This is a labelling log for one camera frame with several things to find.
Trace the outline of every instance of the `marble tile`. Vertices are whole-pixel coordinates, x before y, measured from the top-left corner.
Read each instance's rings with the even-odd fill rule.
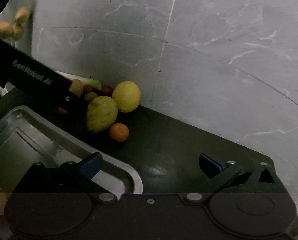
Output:
[[[35,0],[35,29],[85,27],[164,38],[173,0]]]
[[[233,64],[170,44],[158,74],[152,109],[270,156],[298,202],[295,103]]]
[[[175,0],[167,40],[231,63],[298,103],[298,0]]]
[[[98,79],[115,87],[134,81],[142,105],[152,97],[162,42],[135,35],[79,28],[42,29],[37,59],[69,74]]]

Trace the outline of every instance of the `stainless steel tray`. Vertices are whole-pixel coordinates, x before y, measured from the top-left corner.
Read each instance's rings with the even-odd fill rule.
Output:
[[[100,152],[69,135],[27,106],[12,109],[0,120],[0,187],[12,192],[35,162],[57,167],[67,161],[79,162],[93,152]],[[142,194],[137,171],[100,152],[103,169],[93,181],[115,194]]]

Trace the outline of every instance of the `dark countertop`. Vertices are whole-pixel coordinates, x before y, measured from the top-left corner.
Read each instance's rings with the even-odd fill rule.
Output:
[[[48,101],[13,89],[0,100],[0,118],[16,106],[26,105],[64,131],[133,166],[139,173],[144,192],[197,192],[208,180],[199,169],[201,152],[247,168],[273,161],[258,152],[217,135],[139,106],[128,114],[119,113],[116,122],[127,125],[130,136],[124,143],[113,142],[107,132],[87,131],[86,106],[74,117],[57,113]]]

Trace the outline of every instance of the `orange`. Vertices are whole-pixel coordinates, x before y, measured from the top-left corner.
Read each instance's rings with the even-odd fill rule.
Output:
[[[129,136],[129,129],[123,123],[115,123],[109,129],[109,136],[117,142],[124,142]]]

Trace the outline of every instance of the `screw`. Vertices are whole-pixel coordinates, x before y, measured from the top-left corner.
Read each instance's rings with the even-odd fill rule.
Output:
[[[154,204],[155,201],[154,201],[154,199],[147,199],[147,203],[148,203],[148,204]]]
[[[102,201],[111,201],[114,200],[114,194],[111,193],[101,193],[99,199]]]
[[[188,193],[186,197],[187,199],[193,200],[193,201],[198,201],[202,199],[202,195],[200,193],[195,193],[195,192]]]

